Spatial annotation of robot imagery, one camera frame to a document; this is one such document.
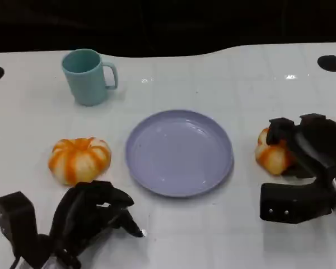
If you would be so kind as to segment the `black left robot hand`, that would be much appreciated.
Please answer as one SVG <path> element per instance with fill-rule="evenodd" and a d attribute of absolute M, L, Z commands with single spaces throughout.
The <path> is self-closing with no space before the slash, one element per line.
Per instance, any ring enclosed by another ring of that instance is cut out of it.
<path fill-rule="evenodd" d="M 110 182 L 94 180 L 71 187 L 60 201 L 50 229 L 53 253 L 63 268 L 81 268 L 78 256 L 107 231 L 124 229 L 144 238 L 128 211 L 134 205 L 130 195 Z"/>

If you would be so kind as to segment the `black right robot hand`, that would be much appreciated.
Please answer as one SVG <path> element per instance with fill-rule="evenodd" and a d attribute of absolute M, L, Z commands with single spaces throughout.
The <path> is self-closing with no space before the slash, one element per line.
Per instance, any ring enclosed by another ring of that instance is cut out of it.
<path fill-rule="evenodd" d="M 266 142 L 284 142 L 287 152 L 302 169 L 318 180 L 336 177 L 336 122 L 322 114 L 300 116 L 300 123 L 287 118 L 271 119 Z"/>

